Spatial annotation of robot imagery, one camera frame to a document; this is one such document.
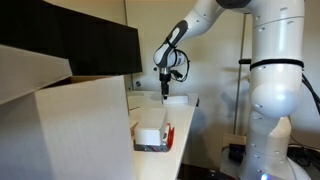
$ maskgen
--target white table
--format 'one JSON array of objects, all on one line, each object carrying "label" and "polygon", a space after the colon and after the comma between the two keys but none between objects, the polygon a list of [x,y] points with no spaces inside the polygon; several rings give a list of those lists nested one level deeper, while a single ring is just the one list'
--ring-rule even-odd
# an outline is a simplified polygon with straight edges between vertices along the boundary
[{"label": "white table", "polygon": [[150,107],[165,107],[168,122],[175,127],[173,145],[169,152],[134,151],[138,180],[175,180],[181,164],[198,95],[187,93],[188,104],[162,105],[160,92],[128,92],[130,118],[139,119],[140,114]]}]

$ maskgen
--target blue light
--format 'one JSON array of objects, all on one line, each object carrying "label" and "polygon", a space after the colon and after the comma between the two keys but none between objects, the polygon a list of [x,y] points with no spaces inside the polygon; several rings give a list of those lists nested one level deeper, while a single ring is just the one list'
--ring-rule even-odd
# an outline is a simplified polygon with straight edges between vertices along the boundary
[{"label": "blue light", "polygon": [[269,179],[268,174],[262,174],[261,180],[268,180],[268,179]]}]

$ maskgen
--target white box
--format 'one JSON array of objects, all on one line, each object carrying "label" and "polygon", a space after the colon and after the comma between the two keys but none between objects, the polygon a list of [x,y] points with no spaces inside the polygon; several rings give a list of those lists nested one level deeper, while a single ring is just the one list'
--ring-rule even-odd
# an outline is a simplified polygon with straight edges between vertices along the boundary
[{"label": "white box", "polygon": [[0,104],[71,75],[67,59],[0,45]]},{"label": "white box", "polygon": [[141,119],[134,130],[136,144],[160,146],[167,125],[165,108],[141,109]]},{"label": "white box", "polygon": [[123,76],[0,105],[0,179],[134,180]]}]

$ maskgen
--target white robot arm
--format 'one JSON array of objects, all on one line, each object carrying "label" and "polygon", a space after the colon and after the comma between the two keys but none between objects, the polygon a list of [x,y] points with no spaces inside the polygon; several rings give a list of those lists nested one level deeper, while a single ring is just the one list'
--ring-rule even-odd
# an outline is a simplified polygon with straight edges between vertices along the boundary
[{"label": "white robot arm", "polygon": [[291,133],[287,116],[299,103],[302,82],[304,0],[199,0],[154,54],[163,98],[169,93],[170,68],[187,58],[176,50],[178,43],[206,32],[226,9],[251,13],[253,18],[252,110],[239,177],[310,179],[286,156]]}]

